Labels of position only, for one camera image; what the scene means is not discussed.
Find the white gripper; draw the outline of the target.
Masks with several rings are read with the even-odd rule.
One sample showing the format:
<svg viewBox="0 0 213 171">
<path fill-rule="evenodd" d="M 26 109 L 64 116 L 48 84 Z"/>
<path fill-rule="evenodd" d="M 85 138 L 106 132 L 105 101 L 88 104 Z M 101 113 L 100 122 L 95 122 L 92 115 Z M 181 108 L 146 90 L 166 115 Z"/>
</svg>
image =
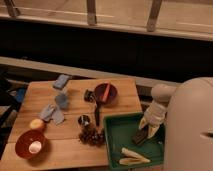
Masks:
<svg viewBox="0 0 213 171">
<path fill-rule="evenodd" d="M 139 130 L 143 129 L 148 123 L 151 124 L 148 126 L 148 138 L 152 138 L 160 125 L 165 119 L 167 108 L 160 103 L 152 101 L 150 106 L 144 112 L 144 117 L 140 120 Z"/>
</svg>

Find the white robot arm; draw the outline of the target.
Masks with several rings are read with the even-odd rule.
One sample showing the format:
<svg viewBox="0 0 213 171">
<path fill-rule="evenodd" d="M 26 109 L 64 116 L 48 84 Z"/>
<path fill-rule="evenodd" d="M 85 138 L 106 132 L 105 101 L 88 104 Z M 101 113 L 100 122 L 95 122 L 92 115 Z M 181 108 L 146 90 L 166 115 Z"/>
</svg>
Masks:
<svg viewBox="0 0 213 171">
<path fill-rule="evenodd" d="M 139 128 L 165 122 L 164 171 L 213 171 L 213 77 L 157 84 Z"/>
</svg>

